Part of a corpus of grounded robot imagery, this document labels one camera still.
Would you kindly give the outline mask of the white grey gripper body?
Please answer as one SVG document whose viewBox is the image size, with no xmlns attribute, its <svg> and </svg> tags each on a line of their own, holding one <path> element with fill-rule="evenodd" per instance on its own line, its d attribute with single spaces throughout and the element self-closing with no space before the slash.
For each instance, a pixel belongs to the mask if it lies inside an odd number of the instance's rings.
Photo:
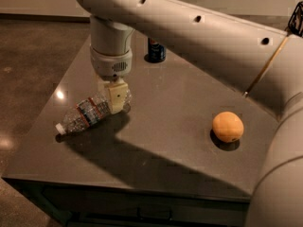
<svg viewBox="0 0 303 227">
<path fill-rule="evenodd" d="M 108 56 L 90 47 L 90 58 L 95 72 L 101 78 L 125 77 L 132 69 L 132 50 L 124 55 Z"/>
</svg>

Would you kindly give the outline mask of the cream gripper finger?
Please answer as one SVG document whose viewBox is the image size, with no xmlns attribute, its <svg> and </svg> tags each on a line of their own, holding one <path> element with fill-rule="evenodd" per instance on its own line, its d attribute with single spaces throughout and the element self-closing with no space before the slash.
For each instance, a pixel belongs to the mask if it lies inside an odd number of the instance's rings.
<svg viewBox="0 0 303 227">
<path fill-rule="evenodd" d="M 102 79 L 100 76 L 97 76 L 97 87 L 99 92 L 103 91 L 108 83 L 108 80 Z"/>
<path fill-rule="evenodd" d="M 123 109 L 128 90 L 129 86 L 122 78 L 106 85 L 109 108 L 112 114 L 119 113 Z"/>
</svg>

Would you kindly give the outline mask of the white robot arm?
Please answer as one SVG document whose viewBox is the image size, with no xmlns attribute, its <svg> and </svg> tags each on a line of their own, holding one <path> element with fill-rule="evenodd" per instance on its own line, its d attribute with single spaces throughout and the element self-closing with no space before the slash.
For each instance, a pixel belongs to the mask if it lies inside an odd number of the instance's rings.
<svg viewBox="0 0 303 227">
<path fill-rule="evenodd" d="M 245 227 L 303 227 L 302 40 L 178 0 L 77 0 L 144 33 L 256 101 L 279 122 Z"/>
</svg>

